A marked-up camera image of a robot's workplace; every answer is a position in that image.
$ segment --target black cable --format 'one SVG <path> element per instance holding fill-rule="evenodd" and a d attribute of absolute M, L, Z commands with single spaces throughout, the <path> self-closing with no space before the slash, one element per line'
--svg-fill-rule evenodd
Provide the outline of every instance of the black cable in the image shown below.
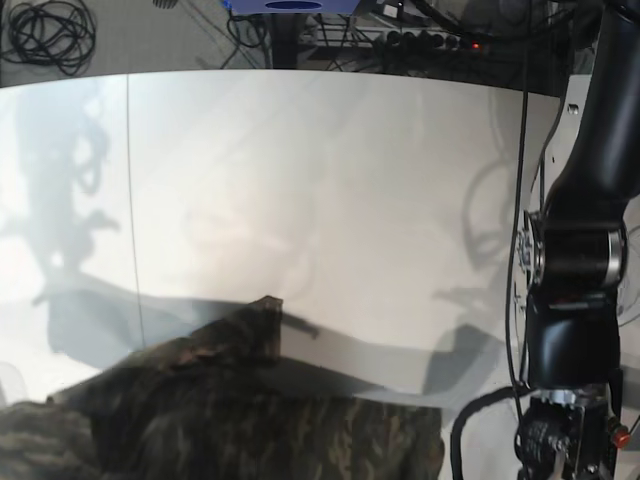
<path fill-rule="evenodd" d="M 345 42 L 347 41 L 347 34 L 349 33 L 349 28 L 351 26 L 351 19 L 347 17 L 346 22 L 347 22 L 347 24 L 344 27 L 344 32 L 342 34 L 342 40 L 340 41 L 340 46 L 338 47 L 338 51 L 336 52 L 336 56 L 331 61 L 331 63 L 329 63 L 329 66 L 325 70 L 330 70 L 334 63 L 336 65 L 338 65 L 338 58 L 340 57 L 340 54 L 342 53 L 342 49 L 344 48 Z"/>
<path fill-rule="evenodd" d="M 338 15 L 341 19 L 343 19 L 345 22 L 347 22 L 347 25 L 349 24 L 348 22 L 350 22 L 349 17 L 345 16 L 345 15 Z M 369 45 L 374 45 L 375 42 L 373 40 L 371 40 L 366 33 L 364 33 L 362 30 L 360 30 L 358 27 L 356 27 L 355 25 L 351 25 L 349 27 L 353 33 L 354 36 L 357 35 L 358 37 L 360 37 L 364 42 L 368 43 Z"/>
<path fill-rule="evenodd" d="M 320 28 L 322 29 L 322 36 L 324 37 L 324 43 L 329 48 L 329 39 L 327 38 L 327 29 L 324 25 L 324 18 L 322 18 L 322 14 L 318 15 L 318 21 L 320 22 Z"/>
<path fill-rule="evenodd" d="M 424 0 L 410 0 L 411 3 L 422 13 L 423 15 L 431 18 L 440 27 L 449 33 L 457 35 L 459 37 L 469 39 L 474 42 L 488 44 L 488 43 L 523 43 L 540 40 L 551 34 L 553 31 L 567 25 L 573 18 L 573 11 L 565 13 L 560 19 L 556 20 L 550 25 L 541 27 L 538 30 L 530 31 L 525 35 L 513 35 L 513 36 L 497 36 L 487 33 L 471 32 L 465 27 L 460 25 L 459 22 L 451 20 L 444 14 L 440 13 L 437 9 L 433 8 Z"/>
<path fill-rule="evenodd" d="M 95 20 L 83 0 L 20 3 L 7 18 L 9 63 L 56 67 L 69 77 L 88 66 L 96 48 Z"/>
<path fill-rule="evenodd" d="M 510 386 L 502 387 L 495 392 L 487 393 L 472 400 L 460 411 L 456 420 L 453 422 L 453 427 L 451 427 L 450 458 L 453 480 L 464 480 L 464 474 L 462 472 L 462 431 L 467 421 L 484 408 L 513 397 L 519 400 L 520 397 L 528 393 L 527 390 L 514 390 Z"/>
<path fill-rule="evenodd" d="M 198 19 L 194 16 L 193 12 L 191 12 L 189 10 L 189 8 L 186 7 L 185 4 L 188 4 L 189 7 L 191 7 L 191 10 L 193 10 L 198 17 L 200 17 L 200 19 L 202 21 L 204 21 L 205 23 L 207 23 L 212 29 L 214 29 L 218 34 L 220 34 L 220 36 L 222 36 L 223 38 L 225 38 L 226 40 L 228 40 L 229 42 L 231 42 L 232 44 L 234 44 L 235 46 L 235 41 L 233 40 L 233 37 L 231 37 L 227 32 L 225 32 L 222 28 L 220 28 L 218 25 L 216 25 L 214 22 L 212 22 L 209 17 L 207 17 L 204 12 L 202 10 L 200 10 L 198 8 L 197 5 L 195 5 L 193 2 L 189 1 L 189 2 L 181 2 L 180 3 L 185 11 L 185 13 L 191 18 L 191 20 L 193 20 L 193 22 L 214 42 L 217 44 L 217 39 L 215 38 L 215 36 L 213 36 L 209 31 L 207 31 L 206 27 L 204 25 L 202 25 Z M 242 48 L 240 49 L 240 51 L 238 52 L 240 53 L 240 55 L 242 55 L 244 57 L 244 59 L 249 63 L 249 65 L 251 65 L 252 68 L 258 68 L 258 66 L 255 63 L 255 59 L 249 55 L 247 52 L 245 52 Z"/>
<path fill-rule="evenodd" d="M 262 50 L 262 54 L 264 56 L 264 64 L 266 68 L 271 68 L 271 56 L 269 52 L 269 48 L 267 47 L 267 24 L 264 20 L 264 16 L 261 14 L 253 14 L 253 15 L 234 15 L 231 10 L 227 10 L 229 18 L 227 19 L 227 32 L 233 41 L 236 43 L 238 47 L 243 46 L 245 48 L 253 49 L 260 48 Z M 246 23 L 247 27 L 244 31 L 245 37 L 248 40 L 244 40 L 242 38 L 242 33 L 240 31 L 240 24 Z M 256 40 L 251 41 L 250 32 L 253 31 Z"/>
<path fill-rule="evenodd" d="M 527 1 L 527 35 L 531 36 L 533 16 L 533 0 Z M 524 153 L 527 137 L 527 113 L 529 109 L 529 41 L 525 41 L 523 45 L 522 54 L 522 114 L 520 118 L 520 140 L 518 142 L 518 168 L 516 172 L 516 198 L 513 211 L 513 227 L 511 230 L 511 245 L 509 247 L 509 263 L 507 268 L 507 288 L 505 295 L 505 319 L 504 319 L 504 334 L 505 343 L 507 348 L 507 363 L 509 365 L 509 379 L 511 380 L 511 387 L 513 389 L 513 396 L 516 404 L 516 413 L 518 415 L 518 431 L 522 424 L 522 405 L 520 403 L 520 397 L 518 396 L 518 389 L 521 388 L 518 380 L 516 379 L 516 373 L 513 362 L 513 351 L 511 349 L 511 289 L 513 286 L 513 263 L 515 260 L 516 252 L 516 239 L 518 236 L 518 219 L 520 218 L 520 197 L 522 195 L 522 174 L 524 171 Z M 529 480 L 529 469 L 526 465 L 523 468 L 524 477 Z"/>
<path fill-rule="evenodd" d="M 229 19 L 227 20 L 227 31 L 231 34 L 231 25 L 233 25 L 233 27 L 235 28 L 235 36 L 233 34 L 231 36 L 235 40 L 237 37 L 240 36 L 240 27 L 238 26 L 237 23 L 232 22 L 231 10 L 228 10 L 227 14 L 229 15 Z M 240 42 L 236 40 L 235 46 L 233 47 L 233 51 L 229 54 L 229 56 L 225 59 L 225 61 L 222 62 L 222 65 L 220 65 L 220 70 L 224 70 L 225 68 L 227 68 L 229 63 L 231 63 L 231 60 L 233 60 L 233 58 L 238 54 L 239 51 L 240 51 Z"/>
<path fill-rule="evenodd" d="M 331 72 L 335 72 L 337 70 L 340 70 L 341 72 L 344 72 L 343 67 L 346 67 L 347 65 L 351 65 L 352 63 L 356 63 L 356 62 L 360 62 L 362 61 L 362 58 L 352 58 L 351 60 L 347 60 L 346 62 L 343 63 L 336 63 L 335 68 L 332 68 L 330 71 Z"/>

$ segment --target camouflage fabric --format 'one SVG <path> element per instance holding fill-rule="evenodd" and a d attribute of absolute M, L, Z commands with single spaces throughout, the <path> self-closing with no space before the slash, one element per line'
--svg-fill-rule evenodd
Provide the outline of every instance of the camouflage fabric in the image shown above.
<path fill-rule="evenodd" d="M 287 398 L 260 382 L 257 367 L 279 357 L 281 309 L 266 297 L 48 405 L 0 411 L 0 480 L 435 480 L 438 409 Z"/>

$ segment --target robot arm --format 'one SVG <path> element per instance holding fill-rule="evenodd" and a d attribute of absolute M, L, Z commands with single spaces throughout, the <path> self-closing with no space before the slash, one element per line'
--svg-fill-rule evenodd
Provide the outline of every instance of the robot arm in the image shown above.
<path fill-rule="evenodd" d="M 534 393 L 516 453 L 530 480 L 612 477 L 628 441 L 618 421 L 616 306 L 623 215 L 638 194 L 640 1 L 610 0 L 573 150 L 543 210 L 526 216 L 533 248 L 521 380 Z"/>

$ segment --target floor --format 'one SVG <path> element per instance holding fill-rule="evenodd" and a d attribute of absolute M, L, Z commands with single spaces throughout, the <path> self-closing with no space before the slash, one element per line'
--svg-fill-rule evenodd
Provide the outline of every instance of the floor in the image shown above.
<path fill-rule="evenodd" d="M 22 0 L 7 0 L 5 16 Z M 513 32 L 522 15 L 521 0 L 447 0 L 433 2 L 462 22 Z M 172 10 L 151 0 L 86 0 L 97 19 L 98 40 L 82 76 L 219 68 L 233 51 L 226 35 L 227 13 L 218 0 L 182 0 Z M 263 65 L 257 51 L 236 55 L 227 68 Z M 64 78 L 51 68 L 0 62 L 0 86 Z"/>

